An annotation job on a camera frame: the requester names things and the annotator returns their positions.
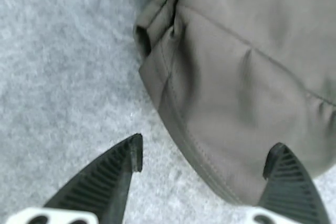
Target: ridged rubber surface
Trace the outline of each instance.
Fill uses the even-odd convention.
[[[44,206],[94,213],[100,224],[121,223],[133,172],[142,170],[142,136],[135,134],[96,158]]]
[[[271,149],[264,177],[268,183],[259,206],[302,224],[330,223],[310,176],[287,146]]]

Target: cloth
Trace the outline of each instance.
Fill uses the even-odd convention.
[[[285,143],[316,177],[336,161],[333,0],[153,0],[140,75],[171,137],[220,197],[255,205]]]
[[[144,136],[126,224],[240,224],[185,161],[137,69],[132,38],[148,0],[0,0],[0,223],[42,206],[125,137]],[[336,222],[336,169],[315,180]]]

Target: carpet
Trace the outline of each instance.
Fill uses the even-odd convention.
[[[201,181],[140,80],[132,26],[147,1],[0,0],[0,222],[139,132],[124,223],[243,223],[246,208]],[[336,222],[336,168],[316,185]]]

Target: screw hole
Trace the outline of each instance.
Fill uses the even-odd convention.
[[[84,221],[84,220],[75,220],[75,221],[73,221],[73,222],[70,223],[70,224],[87,224],[87,222]]]
[[[48,218],[46,216],[40,215],[32,219],[28,224],[47,224]]]
[[[274,224],[274,222],[265,215],[257,215],[254,220],[260,224]]]

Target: floor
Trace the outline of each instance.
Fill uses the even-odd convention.
[[[124,223],[243,223],[184,160],[138,75],[147,0],[0,0],[0,222],[41,206],[125,137],[144,136]],[[316,180],[336,223],[336,168]]]

